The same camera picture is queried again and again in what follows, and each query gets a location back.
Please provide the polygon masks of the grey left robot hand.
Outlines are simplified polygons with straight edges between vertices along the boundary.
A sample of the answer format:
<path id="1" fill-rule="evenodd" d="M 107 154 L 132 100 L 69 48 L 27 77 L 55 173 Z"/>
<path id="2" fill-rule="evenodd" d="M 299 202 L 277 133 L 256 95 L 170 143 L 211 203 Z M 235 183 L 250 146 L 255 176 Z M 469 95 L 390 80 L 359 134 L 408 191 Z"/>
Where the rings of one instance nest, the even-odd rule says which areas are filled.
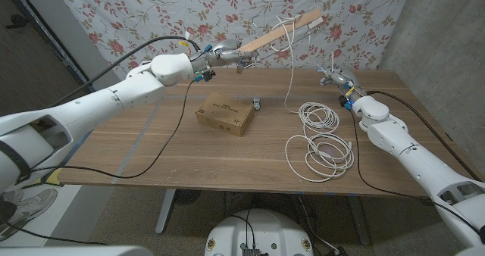
<path id="1" fill-rule="evenodd" d="M 192 68 L 195 72 L 204 72 L 213 67 L 235 64 L 236 72 L 241 74 L 259 56 L 257 51 L 240 50 L 241 45 L 238 39 L 226 39 L 210 48 L 207 46 L 200 55 L 190 59 Z"/>

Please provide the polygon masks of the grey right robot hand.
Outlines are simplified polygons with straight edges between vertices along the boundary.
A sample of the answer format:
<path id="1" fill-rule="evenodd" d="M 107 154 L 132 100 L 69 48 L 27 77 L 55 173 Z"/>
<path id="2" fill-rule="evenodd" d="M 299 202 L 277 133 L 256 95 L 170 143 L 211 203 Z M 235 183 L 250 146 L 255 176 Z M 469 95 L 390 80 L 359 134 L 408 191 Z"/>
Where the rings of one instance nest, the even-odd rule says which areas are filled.
<path id="1" fill-rule="evenodd" d="M 321 78 L 322 86 L 335 85 L 341 91 L 342 95 L 350 101 L 356 101 L 358 98 L 366 96 L 366 91 L 361 85 L 356 75 L 350 70 L 324 70 L 324 77 Z"/>

